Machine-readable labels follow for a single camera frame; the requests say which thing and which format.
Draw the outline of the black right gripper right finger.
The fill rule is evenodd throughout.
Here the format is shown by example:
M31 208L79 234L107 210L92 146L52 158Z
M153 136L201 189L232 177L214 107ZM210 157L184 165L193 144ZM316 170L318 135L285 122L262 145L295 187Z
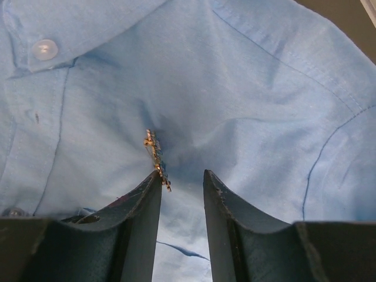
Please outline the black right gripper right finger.
M204 209L214 281L374 281L375 223L297 221L259 210L210 170Z

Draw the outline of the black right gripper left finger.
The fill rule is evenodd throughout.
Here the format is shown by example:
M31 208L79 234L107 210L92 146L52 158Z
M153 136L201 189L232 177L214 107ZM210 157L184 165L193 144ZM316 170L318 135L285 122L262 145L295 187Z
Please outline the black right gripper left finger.
M88 216L1 218L1 280L150 281L161 198L152 172Z

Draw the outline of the blue gold leaf brooch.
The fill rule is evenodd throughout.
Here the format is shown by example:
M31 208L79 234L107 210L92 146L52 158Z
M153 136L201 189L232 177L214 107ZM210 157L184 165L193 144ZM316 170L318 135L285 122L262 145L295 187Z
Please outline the blue gold leaf brooch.
M154 131L150 129L146 130L146 137L144 138L143 145L146 148L150 157L152 158L153 166L161 177L162 185L166 186L168 192L171 192L171 182L166 172L165 163L162 160L162 149L160 147L160 142L156 137L156 133Z

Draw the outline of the light blue button shirt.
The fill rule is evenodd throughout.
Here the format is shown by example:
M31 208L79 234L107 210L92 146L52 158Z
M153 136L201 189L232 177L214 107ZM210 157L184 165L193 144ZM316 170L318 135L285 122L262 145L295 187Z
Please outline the light blue button shirt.
M2 1L1 215L172 183L153 281L211 281L203 172L288 223L375 220L375 65L295 1Z

